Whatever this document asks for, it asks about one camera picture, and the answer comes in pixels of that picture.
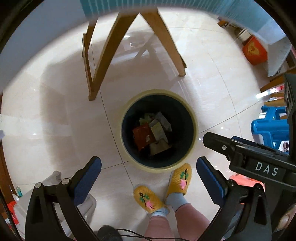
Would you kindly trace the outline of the left yellow embroidered slipper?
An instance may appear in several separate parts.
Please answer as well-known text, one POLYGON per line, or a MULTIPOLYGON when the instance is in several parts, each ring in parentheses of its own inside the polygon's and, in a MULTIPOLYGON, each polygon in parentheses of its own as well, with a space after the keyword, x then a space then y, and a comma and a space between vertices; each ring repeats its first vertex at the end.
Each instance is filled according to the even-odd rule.
POLYGON ((170 213, 164 202, 145 185, 136 186, 133 197, 137 204, 151 216, 166 217, 170 213))

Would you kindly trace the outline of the wooden folding table legs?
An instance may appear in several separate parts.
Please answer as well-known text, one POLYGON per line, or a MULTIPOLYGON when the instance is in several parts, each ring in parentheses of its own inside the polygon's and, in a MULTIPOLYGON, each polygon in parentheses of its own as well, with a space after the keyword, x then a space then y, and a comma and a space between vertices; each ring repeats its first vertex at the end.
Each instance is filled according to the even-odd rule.
POLYGON ((109 65, 111 64, 111 61, 119 47, 119 44, 138 15, 141 15, 144 18, 144 20, 153 30, 154 35, 158 37, 159 41, 173 61, 179 76, 183 77, 186 75, 185 69, 187 68, 187 65, 178 52, 175 42, 173 41, 171 34, 157 8, 132 11, 130 13, 127 11, 120 11, 103 46, 94 75, 91 75, 88 51, 97 23, 96 19, 89 21, 87 32, 82 36, 82 57, 89 90, 89 101, 96 99, 109 65))

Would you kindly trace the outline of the blue plastic stool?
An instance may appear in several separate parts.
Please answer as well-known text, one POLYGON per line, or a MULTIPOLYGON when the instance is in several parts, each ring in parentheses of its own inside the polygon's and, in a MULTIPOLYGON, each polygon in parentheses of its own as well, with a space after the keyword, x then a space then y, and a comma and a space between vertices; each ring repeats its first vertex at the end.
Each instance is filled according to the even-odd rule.
POLYGON ((253 120, 250 126, 251 133, 265 146, 288 152, 290 148, 290 134, 287 119, 281 119, 286 114, 285 107, 263 105, 261 118, 253 120))

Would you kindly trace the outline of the red packet in bin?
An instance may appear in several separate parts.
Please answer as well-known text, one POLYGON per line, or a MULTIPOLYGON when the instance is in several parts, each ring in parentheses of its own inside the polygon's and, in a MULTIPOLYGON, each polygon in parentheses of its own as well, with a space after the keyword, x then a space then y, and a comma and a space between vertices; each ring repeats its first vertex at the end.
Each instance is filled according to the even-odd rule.
POLYGON ((133 136, 139 151, 156 141, 148 123, 134 128, 133 136))

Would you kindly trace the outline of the orange red plastic bucket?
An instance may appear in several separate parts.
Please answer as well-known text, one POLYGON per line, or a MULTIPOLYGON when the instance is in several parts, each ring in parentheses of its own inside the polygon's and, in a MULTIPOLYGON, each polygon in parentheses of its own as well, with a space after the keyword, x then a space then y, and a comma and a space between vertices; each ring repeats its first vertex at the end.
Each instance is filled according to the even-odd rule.
POLYGON ((242 48, 243 54, 251 65, 267 61, 267 51, 255 36, 251 36, 242 48))

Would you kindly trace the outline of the yellow embroidered slipper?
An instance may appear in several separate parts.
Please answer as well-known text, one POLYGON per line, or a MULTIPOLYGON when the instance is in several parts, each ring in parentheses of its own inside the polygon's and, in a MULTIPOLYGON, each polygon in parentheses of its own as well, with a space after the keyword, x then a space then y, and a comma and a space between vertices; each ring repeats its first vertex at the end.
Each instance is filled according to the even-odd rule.
POLYGON ((151 216, 166 217, 170 213, 164 202, 145 185, 136 186, 133 197, 137 204, 151 216))
POLYGON ((165 196, 165 204, 169 203, 169 196, 172 194, 186 195, 192 178, 192 167, 189 163, 185 163, 175 169, 170 176, 168 190, 165 196))

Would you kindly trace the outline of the pink plastic stool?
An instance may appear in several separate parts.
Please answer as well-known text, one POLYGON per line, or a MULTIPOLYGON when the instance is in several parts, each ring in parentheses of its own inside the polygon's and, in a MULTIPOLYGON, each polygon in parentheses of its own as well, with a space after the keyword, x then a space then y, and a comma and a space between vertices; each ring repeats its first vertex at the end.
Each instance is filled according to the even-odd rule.
POLYGON ((230 176, 229 179, 234 180, 238 185, 248 186, 248 187, 253 187, 256 183, 259 183, 260 185, 263 186, 263 189, 265 189, 265 185, 262 182, 243 176, 241 174, 232 175, 230 176))

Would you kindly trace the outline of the right yellow embroidered slipper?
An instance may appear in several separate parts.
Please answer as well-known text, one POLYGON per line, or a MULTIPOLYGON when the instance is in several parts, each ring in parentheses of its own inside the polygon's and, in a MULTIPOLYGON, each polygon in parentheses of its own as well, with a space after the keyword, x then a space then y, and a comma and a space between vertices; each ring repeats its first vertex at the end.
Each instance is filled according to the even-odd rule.
POLYGON ((189 163, 185 163, 175 169, 170 176, 168 190, 165 196, 165 204, 169 203, 169 196, 172 194, 186 195, 192 178, 192 167, 189 163))

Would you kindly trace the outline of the round yellow-rimmed trash bin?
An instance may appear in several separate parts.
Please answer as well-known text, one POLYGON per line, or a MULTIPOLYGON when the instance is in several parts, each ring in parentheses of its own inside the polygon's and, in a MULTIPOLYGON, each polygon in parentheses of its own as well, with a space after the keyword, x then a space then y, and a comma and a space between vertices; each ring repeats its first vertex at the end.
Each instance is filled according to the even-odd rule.
POLYGON ((140 170, 163 173, 179 168, 191 155, 198 134, 191 106, 168 90, 153 89, 131 98, 122 114, 120 140, 125 154, 140 170), (138 150, 133 129, 148 123, 156 141, 138 150))

